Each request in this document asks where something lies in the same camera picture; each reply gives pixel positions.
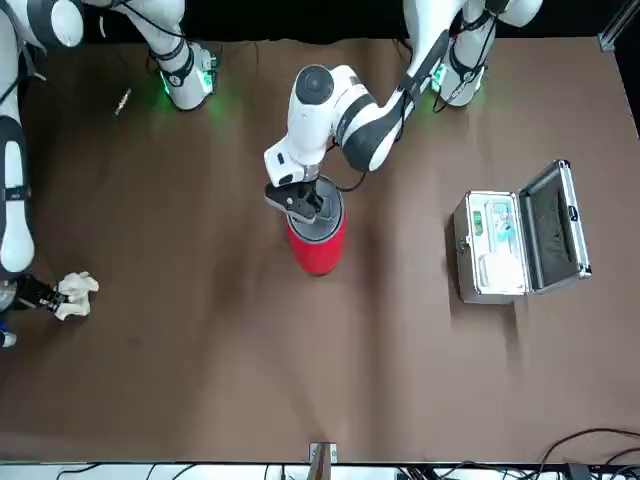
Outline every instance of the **brown table surface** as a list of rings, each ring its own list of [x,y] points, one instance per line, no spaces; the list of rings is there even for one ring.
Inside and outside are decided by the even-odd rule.
[[[51,55],[33,84],[35,265],[89,270],[88,320],[12,317],[2,352],[7,458],[304,461],[539,459],[592,426],[640,428],[640,144],[613,55],[595,39],[499,40],[464,110],[408,122],[347,197],[344,259],[301,271],[262,197],[309,63],[347,63],[379,102],[390,41],[225,44],[219,92],[179,113],[142,45]],[[114,119],[128,85],[133,93]],[[573,163],[593,278],[514,307],[462,305],[448,221],[469,189],[515,190]],[[339,149],[325,172],[350,183]],[[579,440],[556,460],[628,445]]]

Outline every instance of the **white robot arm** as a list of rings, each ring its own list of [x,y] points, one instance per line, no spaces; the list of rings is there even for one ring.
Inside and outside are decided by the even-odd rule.
[[[469,0],[462,8],[462,30],[451,42],[443,63],[446,75],[440,87],[445,104],[467,105],[480,88],[496,23],[523,27],[536,16],[542,0]]]
[[[82,1],[123,13],[131,20],[149,44],[150,55],[158,62],[169,97],[178,109],[193,110],[213,93],[217,60],[182,33],[184,0]]]
[[[180,30],[184,0],[86,0],[127,15],[140,30],[158,61],[167,91],[182,110],[199,106],[212,93],[213,56],[187,42]],[[27,75],[38,76],[26,44],[41,49],[75,47],[84,25],[80,0],[0,0],[0,280],[24,272],[34,256],[28,223],[30,190],[26,147],[18,109],[17,86],[23,79],[18,57],[25,53]]]
[[[488,11],[488,18],[491,18],[495,16],[492,12],[501,12],[500,18],[504,17],[512,24],[527,23],[542,2],[487,0],[485,4],[485,0],[468,1],[477,4],[475,8],[479,14]],[[264,153],[271,180],[265,188],[265,198],[270,205],[296,220],[315,221],[322,207],[322,199],[315,193],[315,181],[331,137],[355,170],[373,171],[382,165],[432,76],[450,57],[451,47],[457,43],[463,47],[467,43],[470,45],[470,42],[450,41],[449,38],[449,28],[458,11],[463,7],[471,8],[466,6],[468,1],[403,0],[413,57],[404,78],[383,107],[377,105],[348,66],[329,70],[311,65],[298,74],[289,99],[288,132]],[[491,27],[487,33],[494,35],[494,28]],[[483,58],[478,60],[482,43],[475,50],[475,60],[479,64],[483,64],[485,52],[488,52],[485,45],[485,52],[481,54]],[[470,50],[470,46],[465,47],[467,56],[471,54]],[[451,87],[451,83],[455,83],[455,79],[446,84],[451,91],[459,88],[456,85]],[[464,97],[456,95],[455,98],[460,101]]]

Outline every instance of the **aluminum case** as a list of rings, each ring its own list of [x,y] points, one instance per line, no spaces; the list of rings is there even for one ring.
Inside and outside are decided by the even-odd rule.
[[[498,206],[498,220],[489,221]],[[502,229],[498,233],[497,223]],[[453,214],[453,226],[460,296],[465,303],[511,303],[591,276],[567,160],[554,161],[518,192],[467,192]],[[487,265],[497,256],[495,239],[500,248],[509,249],[513,275],[500,278],[494,268],[491,283]],[[513,282],[506,281],[512,277]]]

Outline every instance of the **red cylinder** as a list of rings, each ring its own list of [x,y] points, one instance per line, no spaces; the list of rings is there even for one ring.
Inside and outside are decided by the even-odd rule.
[[[320,177],[316,188],[324,202],[316,221],[308,225],[287,216],[287,234],[300,266],[313,275],[325,275],[342,258],[347,215],[342,194],[332,183]]]

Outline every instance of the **robot cable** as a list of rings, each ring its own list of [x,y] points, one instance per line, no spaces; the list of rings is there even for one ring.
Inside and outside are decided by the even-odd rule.
[[[496,23],[498,21],[497,15],[491,14],[491,16],[493,17],[493,21],[491,23],[491,27],[489,28],[489,33],[487,34],[487,38],[484,39],[484,44],[482,45],[482,50],[480,51],[480,55],[478,56],[478,61],[476,62],[475,66],[471,69],[472,76],[467,79],[461,78],[460,82],[458,83],[458,86],[453,89],[453,92],[451,93],[451,95],[449,95],[449,98],[447,98],[440,107],[437,107],[439,95],[436,95],[435,101],[433,102],[433,108],[432,108],[433,113],[438,114],[446,110],[446,108],[449,106],[451,101],[455,100],[455,98],[458,95],[460,95],[460,92],[462,91],[462,89],[469,83],[473,82],[478,77],[478,73],[480,71],[479,67],[480,67],[480,64],[482,63],[482,57],[484,57],[484,52],[487,49],[487,45],[489,45],[489,39],[491,38],[491,35],[493,34],[493,31],[496,28]],[[451,51],[453,51],[453,48],[455,48],[457,40],[458,40],[458,37],[456,37],[455,40],[453,41],[453,44],[451,45]]]
[[[331,150],[333,150],[334,148],[336,148],[338,146],[338,142],[336,142],[335,137],[331,139],[331,145],[329,145],[327,147],[327,150],[325,152],[325,155],[327,153],[329,153]],[[360,185],[362,185],[362,182],[364,182],[364,179],[367,177],[367,171],[365,170],[364,172],[362,172],[362,175],[360,176],[360,179],[355,183],[355,185],[352,185],[350,187],[343,187],[341,185],[338,185],[337,183],[335,183],[333,180],[331,180],[330,178],[327,178],[327,180],[329,180],[329,182],[331,182],[331,184],[336,188],[336,190],[338,190],[339,192],[342,193],[348,193],[348,192],[353,192],[354,190],[356,190],[357,188],[360,187]]]
[[[186,35],[184,33],[176,33],[176,32],[172,32],[171,30],[168,30],[166,28],[161,27],[160,25],[158,25],[156,22],[154,22],[153,20],[151,20],[150,18],[146,17],[145,15],[141,14],[138,10],[136,10],[135,8],[133,8],[131,5],[129,5],[129,3],[132,0],[125,0],[124,2],[122,2],[120,5],[122,5],[124,8],[126,8],[127,10],[129,10],[131,13],[133,13],[134,15],[136,15],[137,17],[140,17],[142,20],[144,20],[145,22],[147,22],[149,25],[151,25],[152,27],[157,28],[158,30],[160,30],[163,33],[166,33],[167,35],[171,35],[172,37],[178,37],[178,38],[184,38],[186,39]]]
[[[11,85],[7,87],[7,89],[2,94],[2,97],[0,97],[0,105],[4,103],[4,101],[7,99],[9,95],[11,95],[11,92],[13,92],[13,89],[16,88],[20,83],[22,83],[22,81],[25,80],[26,78],[27,78],[27,75],[16,76],[16,79],[13,82],[11,82]]]

